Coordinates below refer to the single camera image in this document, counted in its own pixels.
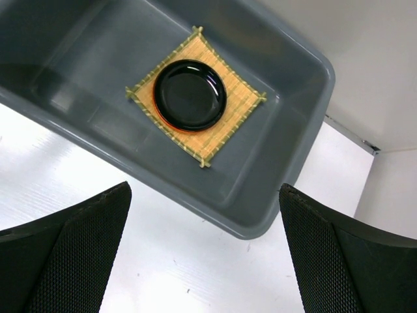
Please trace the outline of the woven bamboo mat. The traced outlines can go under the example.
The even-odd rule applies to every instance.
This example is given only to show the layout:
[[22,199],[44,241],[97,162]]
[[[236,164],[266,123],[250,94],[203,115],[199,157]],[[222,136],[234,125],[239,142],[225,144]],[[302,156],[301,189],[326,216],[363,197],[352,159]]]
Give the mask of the woven bamboo mat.
[[[212,157],[245,122],[258,104],[266,101],[266,95],[246,83],[218,55],[203,36],[202,27],[194,26],[192,29],[192,34],[139,83],[132,88],[126,88],[126,96],[131,98],[165,135],[200,161],[201,167],[207,167]],[[200,61],[212,67],[220,75],[227,91],[227,107],[223,117],[213,127],[201,132],[190,134],[173,130],[161,122],[153,107],[152,85],[157,74],[168,64],[181,59]]]

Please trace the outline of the black round plate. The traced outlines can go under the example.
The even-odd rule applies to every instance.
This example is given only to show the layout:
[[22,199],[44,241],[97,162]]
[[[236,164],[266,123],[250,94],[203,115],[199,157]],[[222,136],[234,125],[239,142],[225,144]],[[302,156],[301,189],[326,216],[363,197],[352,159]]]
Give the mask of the black round plate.
[[203,62],[174,61],[157,74],[154,82],[162,115],[178,127],[201,132],[213,127],[225,113],[225,84],[220,75]]

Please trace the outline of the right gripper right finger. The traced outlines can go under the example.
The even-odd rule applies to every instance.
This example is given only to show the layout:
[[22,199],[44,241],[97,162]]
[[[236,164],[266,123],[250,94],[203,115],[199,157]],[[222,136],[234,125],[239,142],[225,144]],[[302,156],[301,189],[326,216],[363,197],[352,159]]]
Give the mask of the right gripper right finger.
[[415,312],[416,240],[280,188],[283,226],[305,312]]

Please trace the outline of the orange plastic plate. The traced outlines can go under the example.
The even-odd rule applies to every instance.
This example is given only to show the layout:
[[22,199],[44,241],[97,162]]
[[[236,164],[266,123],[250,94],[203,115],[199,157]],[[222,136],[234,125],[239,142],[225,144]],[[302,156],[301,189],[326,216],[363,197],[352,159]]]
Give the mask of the orange plastic plate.
[[178,127],[172,123],[170,123],[161,113],[158,105],[157,105],[157,101],[156,101],[156,90],[157,90],[157,86],[156,86],[156,82],[153,83],[152,86],[152,103],[153,103],[153,107],[155,109],[155,112],[158,114],[158,117],[160,118],[161,122],[163,122],[165,125],[167,125],[168,127],[172,128],[173,130],[177,131],[177,132],[182,132],[182,133],[195,133],[197,132],[197,130],[187,130],[185,128],[181,128]]

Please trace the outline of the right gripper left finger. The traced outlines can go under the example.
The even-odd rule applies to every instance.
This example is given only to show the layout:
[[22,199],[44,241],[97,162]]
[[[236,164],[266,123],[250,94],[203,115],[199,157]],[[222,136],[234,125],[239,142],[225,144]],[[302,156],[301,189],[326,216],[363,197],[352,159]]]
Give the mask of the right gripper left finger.
[[2,312],[98,312],[132,200],[127,182],[1,231]]

